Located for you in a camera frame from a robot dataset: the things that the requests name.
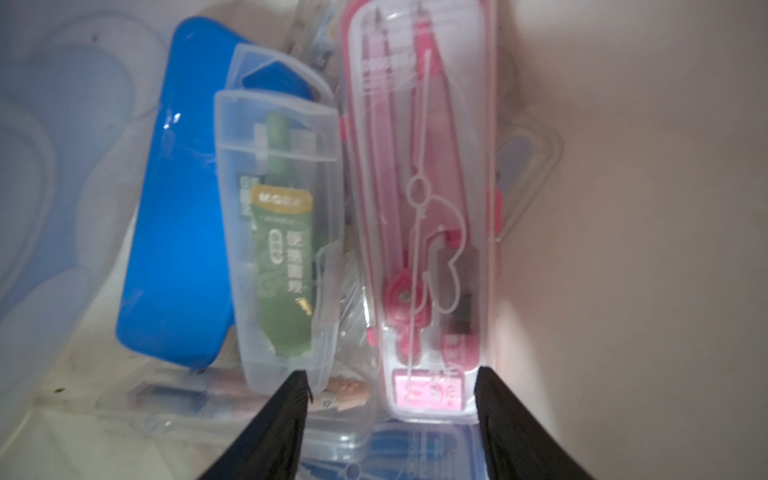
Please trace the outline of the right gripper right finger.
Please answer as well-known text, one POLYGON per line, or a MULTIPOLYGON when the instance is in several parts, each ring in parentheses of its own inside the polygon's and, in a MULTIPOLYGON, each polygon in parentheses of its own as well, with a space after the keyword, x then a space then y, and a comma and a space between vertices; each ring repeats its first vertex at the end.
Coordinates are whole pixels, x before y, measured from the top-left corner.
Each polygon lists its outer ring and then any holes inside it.
POLYGON ((481 367, 475 399, 490 479, 590 480, 497 373, 481 367))

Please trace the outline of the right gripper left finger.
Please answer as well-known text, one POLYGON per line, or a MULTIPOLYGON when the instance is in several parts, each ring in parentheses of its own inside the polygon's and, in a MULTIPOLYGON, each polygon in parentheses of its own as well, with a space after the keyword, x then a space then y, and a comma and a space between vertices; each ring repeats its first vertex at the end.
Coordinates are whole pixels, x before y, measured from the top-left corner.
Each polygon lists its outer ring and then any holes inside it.
POLYGON ((312 394, 305 371, 295 371, 270 397, 202 479, 296 478, 312 394))

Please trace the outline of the blue plastic pencil case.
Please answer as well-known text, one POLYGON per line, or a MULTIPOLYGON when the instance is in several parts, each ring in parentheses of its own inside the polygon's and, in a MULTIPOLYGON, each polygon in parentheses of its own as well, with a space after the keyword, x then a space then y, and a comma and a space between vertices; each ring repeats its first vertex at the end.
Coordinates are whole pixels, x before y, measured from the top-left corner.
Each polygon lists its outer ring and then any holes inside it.
POLYGON ((214 96, 243 40, 205 17, 173 34, 117 319, 126 348, 192 370, 214 362, 233 323, 214 96))

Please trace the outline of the white canvas cartoon bag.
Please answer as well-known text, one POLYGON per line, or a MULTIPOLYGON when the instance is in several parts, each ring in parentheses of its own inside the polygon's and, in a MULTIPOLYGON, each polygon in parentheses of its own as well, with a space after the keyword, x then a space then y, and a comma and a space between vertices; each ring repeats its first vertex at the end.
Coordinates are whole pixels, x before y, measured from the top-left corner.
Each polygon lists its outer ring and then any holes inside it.
MULTIPOLYGON (((500 246, 494 366, 599 479, 767 475, 767 5, 502 1, 501 112, 557 132, 500 246)), ((1 475, 193 479, 113 430, 115 337, 172 34, 281 49, 302 1, 1 5, 1 475)))

